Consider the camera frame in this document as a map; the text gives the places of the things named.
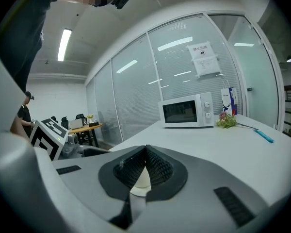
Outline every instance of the man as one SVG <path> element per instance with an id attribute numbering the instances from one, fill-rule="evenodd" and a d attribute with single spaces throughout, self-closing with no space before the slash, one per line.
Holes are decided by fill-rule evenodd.
<path id="1" fill-rule="evenodd" d="M 34 97 L 31 96 L 31 93 L 29 91 L 26 91 L 25 94 L 25 101 L 19 109 L 17 116 L 21 119 L 21 124 L 23 125 L 27 136 L 30 137 L 34 124 L 31 122 L 31 117 L 27 105 L 29 104 L 31 99 L 34 100 Z"/>
<path id="2" fill-rule="evenodd" d="M 42 47 L 42 28 L 51 2 L 57 0 L 18 0 L 0 25 L 0 58 L 20 89 L 25 92 L 34 58 Z M 103 6 L 112 0 L 66 0 Z M 23 126 L 29 123 L 15 118 L 11 132 L 26 138 Z"/>

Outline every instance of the microwave window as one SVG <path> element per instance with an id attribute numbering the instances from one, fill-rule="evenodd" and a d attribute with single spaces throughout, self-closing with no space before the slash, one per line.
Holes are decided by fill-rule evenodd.
<path id="1" fill-rule="evenodd" d="M 163 105 L 166 123 L 197 122 L 195 101 Z"/>

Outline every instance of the black and white marker board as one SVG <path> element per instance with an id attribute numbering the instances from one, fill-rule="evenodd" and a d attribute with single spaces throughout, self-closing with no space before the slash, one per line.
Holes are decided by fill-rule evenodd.
<path id="1" fill-rule="evenodd" d="M 68 130 L 49 118 L 41 122 L 36 121 L 30 142 L 34 147 L 45 149 L 54 161 L 58 160 L 67 136 Z"/>

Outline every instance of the white table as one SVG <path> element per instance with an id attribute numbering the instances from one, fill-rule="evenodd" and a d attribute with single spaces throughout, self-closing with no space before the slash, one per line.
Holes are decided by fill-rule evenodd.
<path id="1" fill-rule="evenodd" d="M 272 205 L 291 192 L 291 138 L 242 115 L 237 121 L 258 128 L 275 142 L 242 126 L 168 129 L 158 121 L 111 151 L 150 144 L 214 162 Z"/>

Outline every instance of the white microwave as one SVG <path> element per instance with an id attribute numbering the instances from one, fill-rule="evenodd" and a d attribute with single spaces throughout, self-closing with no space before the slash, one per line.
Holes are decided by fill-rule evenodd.
<path id="1" fill-rule="evenodd" d="M 214 126 L 210 92 L 159 102 L 159 111 L 166 128 Z"/>

